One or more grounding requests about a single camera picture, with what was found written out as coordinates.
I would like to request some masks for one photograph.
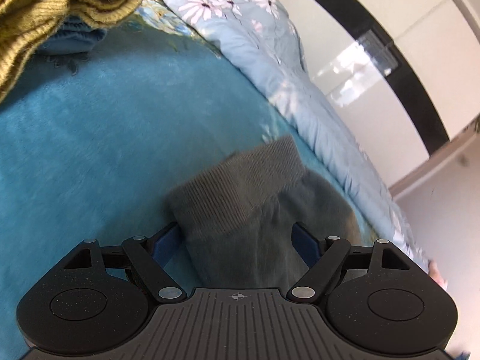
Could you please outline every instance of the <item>gray ribbed plate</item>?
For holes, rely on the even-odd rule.
[[[71,360],[31,350],[23,360]],[[197,289],[162,305],[129,342],[85,360],[380,360],[343,341],[315,306],[291,303],[276,289]],[[418,360],[447,360],[438,350]]]

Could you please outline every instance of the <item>ribbed knit cuff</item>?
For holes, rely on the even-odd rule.
[[[227,158],[175,188],[167,200],[187,239],[207,238],[245,223],[305,172],[289,135]]]

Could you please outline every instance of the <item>white wall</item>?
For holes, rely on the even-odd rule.
[[[457,304],[448,350],[480,359],[480,138],[398,203]]]

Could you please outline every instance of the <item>mustard knit garment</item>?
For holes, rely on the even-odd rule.
[[[29,57],[68,15],[92,28],[109,28],[142,0],[0,0],[0,102],[15,85]]]

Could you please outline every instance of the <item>gray pants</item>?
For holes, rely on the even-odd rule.
[[[229,157],[174,189],[168,201],[207,287],[285,293],[308,270],[291,245],[297,221],[319,239],[361,242],[351,207],[303,166],[290,136]]]

